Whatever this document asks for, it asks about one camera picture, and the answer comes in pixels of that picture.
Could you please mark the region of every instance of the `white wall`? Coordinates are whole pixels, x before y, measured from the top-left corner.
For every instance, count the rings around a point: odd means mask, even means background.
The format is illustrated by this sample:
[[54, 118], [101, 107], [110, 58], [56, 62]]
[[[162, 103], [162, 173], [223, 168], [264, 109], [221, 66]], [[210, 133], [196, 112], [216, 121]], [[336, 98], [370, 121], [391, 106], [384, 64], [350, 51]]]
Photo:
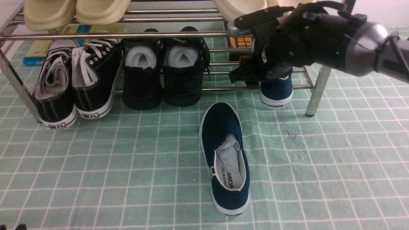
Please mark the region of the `white wall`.
[[353, 14], [357, 13], [385, 27], [409, 26], [409, 0], [356, 0]]

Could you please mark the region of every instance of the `metal shoe rack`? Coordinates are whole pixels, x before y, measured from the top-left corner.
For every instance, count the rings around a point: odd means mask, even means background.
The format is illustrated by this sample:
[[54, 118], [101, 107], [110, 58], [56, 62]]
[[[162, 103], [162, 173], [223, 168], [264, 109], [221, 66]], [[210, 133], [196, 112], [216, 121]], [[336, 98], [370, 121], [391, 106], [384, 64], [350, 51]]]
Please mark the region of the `metal shoe rack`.
[[[190, 16], [186, 17], [154, 17], [154, 18], [127, 18], [127, 15], [161, 15], [161, 14], [188, 14]], [[126, 12], [125, 17], [120, 21], [120, 23], [177, 23], [177, 22], [213, 22], [213, 21], [223, 21], [222, 16], [207, 16], [207, 17], [197, 17], [195, 14], [218, 14], [217, 9], [163, 9], [163, 10], [129, 10]], [[23, 25], [24, 22], [24, 12], [22, 7], [14, 12], [14, 14], [0, 26], [0, 47], [2, 48], [6, 41], [28, 41], [28, 40], [59, 40], [59, 39], [95, 39], [95, 38], [166, 38], [166, 37], [227, 37], [228, 32], [216, 31], [216, 32], [175, 32], [175, 33], [124, 33], [124, 34], [56, 34], [55, 31], [50, 31], [50, 34], [19, 34], [14, 35], [18, 25]], [[243, 48], [230, 48], [230, 49], [213, 49], [210, 50], [212, 53], [221, 52], [243, 52], [250, 49]], [[239, 62], [217, 62], [210, 63], [210, 66], [238, 66]], [[24, 85], [20, 76], [15, 71], [14, 67], [11, 65], [10, 61], [5, 55], [5, 51], [0, 49], [0, 70], [4, 73], [10, 84], [14, 87], [18, 95], [21, 97], [31, 114], [34, 116], [37, 122], [40, 121], [40, 116], [38, 114], [37, 108], [34, 104], [33, 97], [28, 91], [27, 87]], [[331, 69], [328, 67], [322, 67], [318, 77], [314, 79], [312, 75], [312, 70], [310, 67], [295, 68], [294, 72], [304, 73], [308, 84], [303, 85], [293, 85], [294, 89], [310, 89], [312, 91], [311, 99], [309, 101], [306, 115], [312, 117], [317, 111], [318, 104], [324, 92], [325, 85], [327, 83], [328, 77], [330, 75]], [[228, 75], [229, 72], [226, 71], [213, 71], [210, 72], [211, 75]], [[235, 91], [235, 90], [254, 90], [254, 88], [247, 87], [225, 87], [225, 88], [203, 88], [203, 91], [211, 92], [225, 92], [225, 91]]]

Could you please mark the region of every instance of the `black cable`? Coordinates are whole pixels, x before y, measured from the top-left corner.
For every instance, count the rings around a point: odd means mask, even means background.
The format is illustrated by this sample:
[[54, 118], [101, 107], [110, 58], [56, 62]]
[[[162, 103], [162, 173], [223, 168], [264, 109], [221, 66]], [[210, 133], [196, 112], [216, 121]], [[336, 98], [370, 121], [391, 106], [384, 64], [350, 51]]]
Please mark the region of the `black cable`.
[[403, 54], [401, 50], [398, 47], [398, 40], [399, 40], [399, 33], [398, 32], [393, 32], [390, 35], [390, 43], [392, 46], [393, 51], [395, 52], [396, 58], [399, 61], [400, 66], [403, 68], [403, 71], [406, 72], [406, 77], [409, 80], [409, 66], [408, 63], [406, 62], [405, 58], [403, 57]]

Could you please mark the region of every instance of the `book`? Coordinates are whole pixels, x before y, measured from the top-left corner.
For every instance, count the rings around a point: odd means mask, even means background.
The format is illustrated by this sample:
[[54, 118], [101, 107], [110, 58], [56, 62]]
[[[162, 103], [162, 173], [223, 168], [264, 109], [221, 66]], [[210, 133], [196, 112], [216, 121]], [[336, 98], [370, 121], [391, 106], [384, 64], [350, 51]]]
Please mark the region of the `book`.
[[[109, 33], [124, 33], [125, 25], [67, 25], [62, 28], [58, 28], [57, 32], [59, 34], [89, 34], [89, 33], [100, 33], [100, 32], [109, 32]], [[85, 43], [89, 42], [89, 39], [74, 39], [78, 46], [82, 46]], [[54, 41], [45, 40], [45, 41], [35, 41], [34, 44], [30, 47], [30, 50], [23, 58], [23, 64], [25, 66], [37, 66], [42, 65], [45, 59], [45, 56], [50, 50], [50, 47]]]
[[[224, 23], [225, 31], [227, 31], [227, 22]], [[253, 36], [241, 37], [226, 37], [227, 48], [251, 48], [253, 45]], [[248, 51], [231, 52], [229, 53], [229, 61], [241, 61], [250, 58], [251, 53]]]

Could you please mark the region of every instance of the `floor mat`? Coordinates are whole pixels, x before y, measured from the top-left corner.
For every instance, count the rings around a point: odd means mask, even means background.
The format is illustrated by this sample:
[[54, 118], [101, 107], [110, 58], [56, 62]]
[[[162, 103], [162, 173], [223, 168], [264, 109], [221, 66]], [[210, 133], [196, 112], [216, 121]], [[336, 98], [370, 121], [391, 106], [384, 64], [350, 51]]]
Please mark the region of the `floor mat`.
[[[33, 88], [40, 68], [22, 64], [30, 44], [11, 62]], [[317, 74], [319, 65], [313, 68]], [[306, 80], [294, 74], [300, 83]], [[205, 77], [210, 86], [231, 84], [227, 76]], [[205, 92], [194, 106], [144, 112], [116, 95], [106, 117], [49, 131], [0, 74], [0, 223], [30, 230], [407, 229], [409, 86], [333, 71], [316, 117], [308, 118], [310, 94], [296, 90], [288, 107], [270, 110], [257, 92]], [[238, 111], [249, 161], [252, 201], [235, 217], [215, 209], [199, 148], [199, 122], [216, 101]]]

